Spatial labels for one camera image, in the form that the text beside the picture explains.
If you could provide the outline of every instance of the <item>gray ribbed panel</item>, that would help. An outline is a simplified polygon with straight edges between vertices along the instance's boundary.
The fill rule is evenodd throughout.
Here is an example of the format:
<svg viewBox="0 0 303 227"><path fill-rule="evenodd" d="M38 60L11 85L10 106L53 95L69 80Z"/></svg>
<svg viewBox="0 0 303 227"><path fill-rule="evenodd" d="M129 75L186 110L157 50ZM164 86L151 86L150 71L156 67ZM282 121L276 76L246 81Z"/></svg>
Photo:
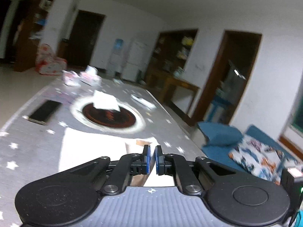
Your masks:
<svg viewBox="0 0 303 227"><path fill-rule="evenodd" d="M234 227L214 217L196 196L177 187L127 187L103 198L95 212L74 227Z"/></svg>

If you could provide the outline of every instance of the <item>white ring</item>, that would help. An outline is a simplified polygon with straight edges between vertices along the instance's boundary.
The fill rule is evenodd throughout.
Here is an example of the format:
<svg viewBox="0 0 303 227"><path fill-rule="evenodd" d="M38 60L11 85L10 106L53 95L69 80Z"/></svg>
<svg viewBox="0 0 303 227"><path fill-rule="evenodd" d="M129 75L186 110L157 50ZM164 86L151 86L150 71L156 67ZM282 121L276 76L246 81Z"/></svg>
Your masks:
<svg viewBox="0 0 303 227"><path fill-rule="evenodd" d="M91 127L93 129L97 129L103 132L114 132L114 133L119 133L119 134L132 134L135 132L139 132L143 130L146 126L146 123L144 121L144 118L142 115L132 106L130 106L128 103L120 102L117 100L119 103L119 106L122 108L125 108L126 110L130 111L136 118L136 122L134 125L127 127L127 128L112 128L112 127L107 127L103 125L98 125L87 119L83 113L82 109L93 102L92 96L85 96L85 97L79 97L75 100L75 102L71 105L70 111L72 115L80 121L82 124L85 124L88 127Z"/></svg>

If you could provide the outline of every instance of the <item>metal screw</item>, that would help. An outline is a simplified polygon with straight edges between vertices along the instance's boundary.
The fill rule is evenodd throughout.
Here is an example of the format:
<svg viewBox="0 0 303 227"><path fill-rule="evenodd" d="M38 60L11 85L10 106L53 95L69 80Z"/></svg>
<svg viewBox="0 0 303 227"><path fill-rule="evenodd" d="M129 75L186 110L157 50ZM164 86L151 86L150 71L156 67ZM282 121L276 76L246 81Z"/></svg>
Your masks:
<svg viewBox="0 0 303 227"><path fill-rule="evenodd" d="M106 185L103 189L107 193L115 193L118 191L118 187L113 184Z"/></svg>
<svg viewBox="0 0 303 227"><path fill-rule="evenodd" d="M195 184L187 185L185 189L190 193L197 193L201 190L201 187Z"/></svg>

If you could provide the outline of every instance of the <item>blue cushion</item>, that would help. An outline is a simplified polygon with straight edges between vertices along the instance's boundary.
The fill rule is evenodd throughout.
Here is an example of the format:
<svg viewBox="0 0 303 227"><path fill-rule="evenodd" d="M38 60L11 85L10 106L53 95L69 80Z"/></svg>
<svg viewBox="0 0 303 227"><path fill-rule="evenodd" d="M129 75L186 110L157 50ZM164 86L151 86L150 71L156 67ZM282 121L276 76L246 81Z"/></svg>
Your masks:
<svg viewBox="0 0 303 227"><path fill-rule="evenodd" d="M243 138L235 127L219 123L198 122L200 131L208 137L207 146L226 146L237 143Z"/></svg>
<svg viewBox="0 0 303 227"><path fill-rule="evenodd" d="M247 135L250 135L251 137L257 139L259 142L262 142L270 147L273 147L277 150L281 150L284 152L285 156L287 158L293 159L293 156L287 152L284 148L282 148L275 140L273 140L271 137L266 135L263 131L261 131L259 128L257 128L254 125L251 125L248 130L246 131Z"/></svg>
<svg viewBox="0 0 303 227"><path fill-rule="evenodd" d="M228 153L237 147L237 144L229 146L203 146L201 150L209 158L236 170L246 172L243 167L239 166L231 158L228 157Z"/></svg>

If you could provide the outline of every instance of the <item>black circular cover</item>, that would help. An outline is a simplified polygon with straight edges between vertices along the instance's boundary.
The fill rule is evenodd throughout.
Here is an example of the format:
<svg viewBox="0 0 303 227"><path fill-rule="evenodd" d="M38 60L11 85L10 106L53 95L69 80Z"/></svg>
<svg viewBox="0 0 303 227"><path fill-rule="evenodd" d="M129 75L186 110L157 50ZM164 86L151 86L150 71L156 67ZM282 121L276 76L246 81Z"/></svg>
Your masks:
<svg viewBox="0 0 303 227"><path fill-rule="evenodd" d="M84 183L33 182L20 189L15 198L22 222L52 227L84 218L97 202L97 192Z"/></svg>
<svg viewBox="0 0 303 227"><path fill-rule="evenodd" d="M136 123L136 117L127 109L120 107L119 111L94 108L93 103L82 109L83 115L93 123L112 128L127 128Z"/></svg>
<svg viewBox="0 0 303 227"><path fill-rule="evenodd" d="M281 186L242 172L218 177L206 199L214 214L239 226L273 225L290 204Z"/></svg>

